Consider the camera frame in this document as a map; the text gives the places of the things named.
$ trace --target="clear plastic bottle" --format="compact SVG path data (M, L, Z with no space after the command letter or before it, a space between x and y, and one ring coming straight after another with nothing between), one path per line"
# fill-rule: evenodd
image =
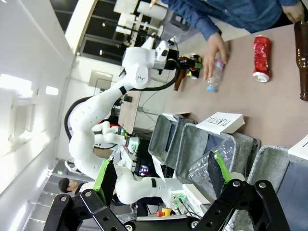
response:
M213 76L207 80L207 90L216 92L222 81L222 70L224 63L221 59L215 59Z
M221 158L223 158L225 165L227 166L227 169L229 169L234 153L234 142L229 139L224 140L220 145L213 148L212 151L220 153ZM200 159L194 162L189 169L188 177L196 183L210 180L207 172L208 155L209 152L204 154Z

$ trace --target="table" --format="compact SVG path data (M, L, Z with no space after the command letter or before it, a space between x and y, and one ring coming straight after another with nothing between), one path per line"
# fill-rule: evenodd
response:
M252 77L257 35L270 38L273 44L272 79L267 83L259 83ZM201 71L197 80L185 78L179 91L169 88L165 112L189 111L197 122L215 112L241 113L245 125L239 132L260 139L262 145L295 145L308 133L308 103L299 98L293 25L234 39L230 41L230 49L218 93L206 91Z
M133 97L133 99L131 103L124 101L121 104L119 125L121 125L128 133L132 133L136 121L141 91L132 90L128 91L126 94Z

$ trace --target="ceiling light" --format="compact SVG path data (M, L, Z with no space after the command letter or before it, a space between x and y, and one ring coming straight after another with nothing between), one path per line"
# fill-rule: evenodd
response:
M59 89L53 88L53 87L51 87L51 86L47 86L45 92L46 92L46 94L48 94L48 95L58 95Z
M31 90L32 82L6 74L0 75L0 88L13 89L20 92Z
M17 231L25 213L26 213L26 205L23 205L16 214L9 231Z

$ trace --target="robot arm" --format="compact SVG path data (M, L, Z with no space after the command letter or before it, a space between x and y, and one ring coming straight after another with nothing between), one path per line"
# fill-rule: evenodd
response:
M110 122L109 121L104 121L101 124L97 124L92 128L92 131L102 131L103 135L108 134L108 133L117 133L119 131L119 127L113 126L110 127Z
M125 136L121 136L114 133L108 133L106 135L95 135L95 143L108 143L108 144L117 144L117 145L126 145L127 139Z
M144 197L157 196L162 198L165 205L172 208L172 194L183 190L182 184L176 178L145 177L136 181L132 172L126 167L116 167L116 194L124 204L132 204Z
M71 114L74 135L69 143L69 152L81 172L96 179L103 161L93 153L95 136L92 128L108 115L114 102L127 91L146 88L150 83L149 69L164 67L167 54L165 41L156 50L127 48L122 62L127 73L125 77L110 89L86 100Z

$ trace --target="person in background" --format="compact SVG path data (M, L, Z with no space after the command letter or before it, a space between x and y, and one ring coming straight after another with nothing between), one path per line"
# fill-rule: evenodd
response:
M78 184L76 181L70 180L69 178L62 178L59 181L58 185L61 192L63 193L73 192L75 195L77 195L83 183Z
M286 26L308 16L300 0L161 0L169 9L199 29L207 40L204 56L205 79L212 77L214 59L219 51L226 64L227 54L220 29L209 16L250 33Z

